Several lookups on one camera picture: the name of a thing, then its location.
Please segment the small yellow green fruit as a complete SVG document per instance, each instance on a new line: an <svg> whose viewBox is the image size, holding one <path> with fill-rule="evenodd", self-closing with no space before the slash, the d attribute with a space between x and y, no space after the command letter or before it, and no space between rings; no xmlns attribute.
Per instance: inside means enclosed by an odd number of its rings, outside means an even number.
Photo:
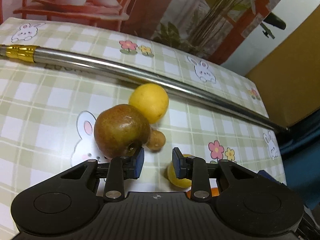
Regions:
<svg viewBox="0 0 320 240"><path fill-rule="evenodd" d="M175 170L172 161L167 167L167 176L168 180L176 187L182 189L188 189L191 187L191 180L190 179L178 179L176 178Z"/></svg>

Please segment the small brown kiwi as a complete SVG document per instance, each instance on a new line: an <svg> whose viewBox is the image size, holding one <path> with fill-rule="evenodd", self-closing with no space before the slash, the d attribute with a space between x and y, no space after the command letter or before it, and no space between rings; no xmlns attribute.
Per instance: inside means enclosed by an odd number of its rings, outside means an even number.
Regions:
<svg viewBox="0 0 320 240"><path fill-rule="evenodd" d="M150 138L148 143L146 144L146 147L151 151L158 152L163 148L165 143L166 143L165 135L158 130L152 129Z"/></svg>

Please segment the orange mandarin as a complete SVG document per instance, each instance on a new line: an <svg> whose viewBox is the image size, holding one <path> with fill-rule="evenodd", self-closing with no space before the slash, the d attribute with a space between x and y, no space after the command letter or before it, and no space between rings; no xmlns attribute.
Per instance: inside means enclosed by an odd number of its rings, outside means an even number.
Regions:
<svg viewBox="0 0 320 240"><path fill-rule="evenodd" d="M212 193L212 196L215 197L215 196L218 196L220 193L219 193L219 189L217 187L213 187L211 188L211 193ZM191 190L187 191L187 197L190 198L191 197Z"/></svg>

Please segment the yellow lemon back left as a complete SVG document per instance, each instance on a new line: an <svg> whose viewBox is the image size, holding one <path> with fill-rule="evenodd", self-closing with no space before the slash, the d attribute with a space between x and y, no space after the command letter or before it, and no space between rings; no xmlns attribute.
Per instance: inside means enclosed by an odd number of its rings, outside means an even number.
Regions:
<svg viewBox="0 0 320 240"><path fill-rule="evenodd" d="M129 105L136 107L149 121L155 124L166 114L169 97L161 86L146 83L137 87L129 98Z"/></svg>

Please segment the plaid bunny tablecloth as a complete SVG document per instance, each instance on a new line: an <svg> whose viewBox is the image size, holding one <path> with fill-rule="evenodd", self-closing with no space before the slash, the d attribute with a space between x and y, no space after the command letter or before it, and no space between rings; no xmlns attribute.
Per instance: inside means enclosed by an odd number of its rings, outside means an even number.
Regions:
<svg viewBox="0 0 320 240"><path fill-rule="evenodd" d="M134 36L79 24L9 18L1 25L1 43L32 44L132 65L267 115L249 79ZM104 110L127 103L134 88L109 76L1 59L1 239L17 233L10 206L18 193L87 159L105 161L94 145L95 119ZM209 163L223 157L286 180L279 152L271 154L267 144L267 139L276 139L268 129L175 96L153 127L165 135L166 143L160 152L145 152L140 178L125 181L125 191L175 191L167 178L174 147Z"/></svg>

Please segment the brown wooden board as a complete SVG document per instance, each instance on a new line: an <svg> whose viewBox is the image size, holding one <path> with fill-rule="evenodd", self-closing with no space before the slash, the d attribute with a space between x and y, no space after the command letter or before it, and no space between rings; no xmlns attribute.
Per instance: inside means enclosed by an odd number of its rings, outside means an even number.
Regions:
<svg viewBox="0 0 320 240"><path fill-rule="evenodd" d="M289 127L319 109L319 9L247 75L269 118Z"/></svg>

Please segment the steel gold telescopic pole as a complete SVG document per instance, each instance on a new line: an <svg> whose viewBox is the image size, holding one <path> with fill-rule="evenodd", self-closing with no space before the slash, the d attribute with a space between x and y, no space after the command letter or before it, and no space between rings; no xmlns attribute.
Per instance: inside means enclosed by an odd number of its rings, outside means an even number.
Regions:
<svg viewBox="0 0 320 240"><path fill-rule="evenodd" d="M162 86L170 94L192 102L200 103L224 115L232 116L260 127L272 129L276 133L287 132L289 130L286 127L272 122L269 118L255 113L254 111L221 96L212 94L181 81L176 81L172 78L134 66L129 66L124 63L56 49L17 44L2 44L1 57L20 60L23 62L49 64L103 76L111 75L120 80L140 85L145 83L155 83Z"/></svg>

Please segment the printed room backdrop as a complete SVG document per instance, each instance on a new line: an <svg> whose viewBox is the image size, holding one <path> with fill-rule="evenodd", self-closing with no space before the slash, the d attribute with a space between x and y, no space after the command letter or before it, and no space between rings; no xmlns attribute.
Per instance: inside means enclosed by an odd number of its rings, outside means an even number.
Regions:
<svg viewBox="0 0 320 240"><path fill-rule="evenodd" d="M281 0L1 0L1 20L65 21L127 33L222 64Z"/></svg>

